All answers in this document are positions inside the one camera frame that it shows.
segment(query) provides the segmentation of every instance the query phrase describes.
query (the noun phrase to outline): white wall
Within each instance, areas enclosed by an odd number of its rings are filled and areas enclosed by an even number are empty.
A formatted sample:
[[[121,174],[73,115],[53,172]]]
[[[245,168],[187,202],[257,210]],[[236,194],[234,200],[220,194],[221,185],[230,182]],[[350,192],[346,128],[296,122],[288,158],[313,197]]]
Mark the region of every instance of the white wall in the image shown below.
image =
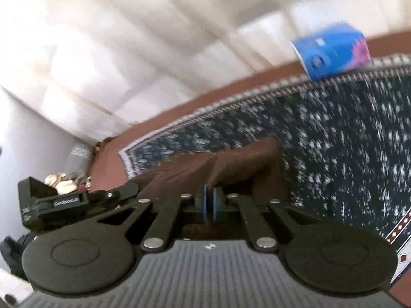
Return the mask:
[[[298,60],[291,40],[340,21],[367,40],[408,31],[411,0],[0,0],[0,84],[102,141]]]
[[[29,176],[43,181],[63,172],[78,142],[0,87],[0,241],[27,232],[21,224],[17,183]],[[1,257],[0,268],[9,270]]]

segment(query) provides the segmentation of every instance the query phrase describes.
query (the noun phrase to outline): wooden floor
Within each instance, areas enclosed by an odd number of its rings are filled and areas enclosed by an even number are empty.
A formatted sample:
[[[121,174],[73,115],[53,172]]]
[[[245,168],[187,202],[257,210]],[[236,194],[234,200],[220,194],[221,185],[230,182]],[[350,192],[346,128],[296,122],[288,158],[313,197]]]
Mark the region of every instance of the wooden floor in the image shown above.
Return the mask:
[[[411,54],[411,32],[402,32],[373,39],[368,41],[368,45],[371,56],[374,57],[387,56],[394,53]],[[159,116],[144,123],[135,125],[111,141],[96,158],[91,169],[93,190],[107,190],[125,183],[127,178],[118,152],[133,140],[219,99],[301,73],[304,73],[304,70],[299,62],[289,63],[229,84],[223,88],[202,95],[184,105],[163,112]],[[408,272],[396,283],[391,293],[394,294],[400,302],[411,307],[410,289],[411,272]]]

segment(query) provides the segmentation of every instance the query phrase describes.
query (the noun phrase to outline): rug border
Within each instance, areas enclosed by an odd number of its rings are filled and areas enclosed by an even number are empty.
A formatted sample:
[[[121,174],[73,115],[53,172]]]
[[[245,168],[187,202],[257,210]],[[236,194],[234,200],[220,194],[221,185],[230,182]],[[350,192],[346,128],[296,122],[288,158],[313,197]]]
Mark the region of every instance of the rug border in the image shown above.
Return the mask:
[[[134,140],[128,146],[121,149],[118,152],[118,155],[123,161],[127,179],[132,179],[141,173],[141,169],[133,167],[130,159],[133,158],[133,154],[128,154],[128,152],[163,135],[170,134],[177,130],[177,128],[213,117],[215,114],[229,109],[256,103],[260,99],[266,100],[267,98],[265,98],[264,95],[269,95],[268,98],[279,97],[316,89],[322,86],[339,85],[349,81],[367,81],[390,76],[400,77],[408,74],[411,74],[411,54],[393,54],[391,56],[373,58],[371,63],[361,71],[351,71],[350,73],[338,75],[322,81],[313,82],[306,74],[290,76],[251,90],[237,93],[220,99],[210,105],[198,108],[194,112],[184,115],[183,117]]]

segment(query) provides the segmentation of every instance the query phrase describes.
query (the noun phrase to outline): blue tissue box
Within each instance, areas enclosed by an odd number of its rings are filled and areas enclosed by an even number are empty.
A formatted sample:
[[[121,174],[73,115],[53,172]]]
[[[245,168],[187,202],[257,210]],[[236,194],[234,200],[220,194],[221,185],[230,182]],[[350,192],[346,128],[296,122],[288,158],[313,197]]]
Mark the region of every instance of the blue tissue box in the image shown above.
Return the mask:
[[[348,23],[337,23],[291,42],[311,80],[317,81],[370,62],[361,31]]]

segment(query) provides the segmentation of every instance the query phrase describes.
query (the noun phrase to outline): dark blue rug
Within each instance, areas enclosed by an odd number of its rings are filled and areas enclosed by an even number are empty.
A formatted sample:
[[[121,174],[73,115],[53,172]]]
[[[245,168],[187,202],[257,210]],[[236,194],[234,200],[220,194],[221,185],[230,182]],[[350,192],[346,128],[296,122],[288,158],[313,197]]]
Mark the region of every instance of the dark blue rug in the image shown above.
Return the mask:
[[[131,178],[178,152],[243,147],[265,136],[282,143],[295,205],[389,235],[411,206],[410,57],[227,98],[136,140],[120,156]],[[404,226],[393,246],[410,231]]]

